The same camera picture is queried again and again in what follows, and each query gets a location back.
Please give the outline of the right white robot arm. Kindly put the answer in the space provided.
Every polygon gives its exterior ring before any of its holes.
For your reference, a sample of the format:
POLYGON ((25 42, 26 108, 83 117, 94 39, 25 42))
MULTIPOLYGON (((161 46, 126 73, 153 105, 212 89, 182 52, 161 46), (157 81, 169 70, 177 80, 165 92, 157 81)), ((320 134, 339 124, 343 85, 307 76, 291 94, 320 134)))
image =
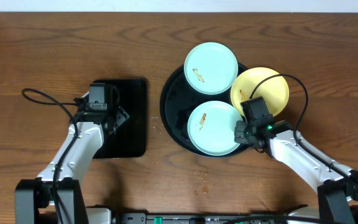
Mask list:
POLYGON ((317 193, 318 209, 294 210, 290 222, 358 223, 358 170, 321 152, 286 121, 238 121, 234 140, 284 163, 317 193))

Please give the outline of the yellow plate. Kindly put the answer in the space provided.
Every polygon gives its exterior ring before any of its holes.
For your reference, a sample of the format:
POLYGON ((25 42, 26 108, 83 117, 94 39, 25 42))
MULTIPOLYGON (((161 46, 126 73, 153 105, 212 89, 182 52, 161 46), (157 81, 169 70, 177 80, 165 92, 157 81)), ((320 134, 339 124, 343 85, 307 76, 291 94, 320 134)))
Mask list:
MULTIPOLYGON (((248 100, 255 87, 264 79, 278 75, 278 72, 271 68, 256 67, 242 72, 231 87, 231 103, 233 107, 244 116, 241 103, 248 100)), ((263 82, 252 98, 262 96, 267 108, 274 116, 278 115, 288 103, 289 87, 283 77, 275 77, 263 82)))

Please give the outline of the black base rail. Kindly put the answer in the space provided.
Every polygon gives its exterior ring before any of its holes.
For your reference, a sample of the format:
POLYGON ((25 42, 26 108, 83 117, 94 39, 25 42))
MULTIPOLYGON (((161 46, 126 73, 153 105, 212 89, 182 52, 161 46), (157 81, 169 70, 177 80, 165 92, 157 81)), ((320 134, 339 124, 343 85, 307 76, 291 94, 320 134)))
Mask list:
POLYGON ((269 213, 251 213, 237 215, 222 214, 169 214, 169 213, 123 213, 117 215, 113 223, 118 224, 219 224, 244 217, 268 216, 269 213))

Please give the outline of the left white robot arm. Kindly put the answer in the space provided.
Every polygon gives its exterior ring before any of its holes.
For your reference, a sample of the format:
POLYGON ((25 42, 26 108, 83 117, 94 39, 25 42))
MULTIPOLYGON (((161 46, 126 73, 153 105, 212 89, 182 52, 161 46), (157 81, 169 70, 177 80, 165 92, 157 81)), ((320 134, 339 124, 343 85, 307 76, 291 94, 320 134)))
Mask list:
POLYGON ((111 137, 129 118, 116 111, 84 111, 84 121, 71 124, 67 138, 50 164, 35 178, 22 179, 15 189, 16 223, 40 223, 41 208, 53 205, 56 223, 112 223, 112 211, 86 207, 80 184, 105 138, 111 137))

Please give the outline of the light blue plate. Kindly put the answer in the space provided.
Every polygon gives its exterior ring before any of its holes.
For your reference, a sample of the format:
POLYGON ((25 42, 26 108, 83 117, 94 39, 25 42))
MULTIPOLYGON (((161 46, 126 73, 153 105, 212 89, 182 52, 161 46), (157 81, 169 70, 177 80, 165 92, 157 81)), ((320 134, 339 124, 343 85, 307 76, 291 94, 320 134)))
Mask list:
POLYGON ((240 144, 235 142, 236 123, 242 120, 240 113, 223 101, 207 101, 190 114, 187 131, 191 143, 209 156, 225 156, 234 152, 240 144))
POLYGON ((190 50, 184 63, 187 82, 196 91, 217 95, 230 89, 238 74, 234 53, 225 45, 205 42, 190 50))

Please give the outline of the black rectangular tray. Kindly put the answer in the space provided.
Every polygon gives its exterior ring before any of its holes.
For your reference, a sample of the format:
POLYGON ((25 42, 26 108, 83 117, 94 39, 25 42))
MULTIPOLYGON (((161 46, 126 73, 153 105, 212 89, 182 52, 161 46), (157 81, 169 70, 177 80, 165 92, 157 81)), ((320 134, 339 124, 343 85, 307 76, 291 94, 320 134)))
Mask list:
POLYGON ((119 92, 118 105, 129 115, 129 119, 118 127, 115 134, 104 138, 104 144, 94 158, 142 156, 147 144, 147 80, 144 78, 110 79, 94 82, 114 85, 119 92))

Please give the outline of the black round tray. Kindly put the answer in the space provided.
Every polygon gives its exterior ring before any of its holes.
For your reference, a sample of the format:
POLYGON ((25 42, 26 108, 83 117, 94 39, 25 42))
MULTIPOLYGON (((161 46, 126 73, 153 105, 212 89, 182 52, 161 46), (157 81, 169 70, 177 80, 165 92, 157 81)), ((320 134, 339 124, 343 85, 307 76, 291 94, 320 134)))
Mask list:
POLYGON ((187 131, 191 112, 207 101, 223 101, 230 104, 230 90, 217 95, 202 94, 187 82, 184 66, 180 66, 168 78, 162 89, 160 117, 167 133, 179 146, 198 156, 212 157, 196 148, 190 141, 187 131))

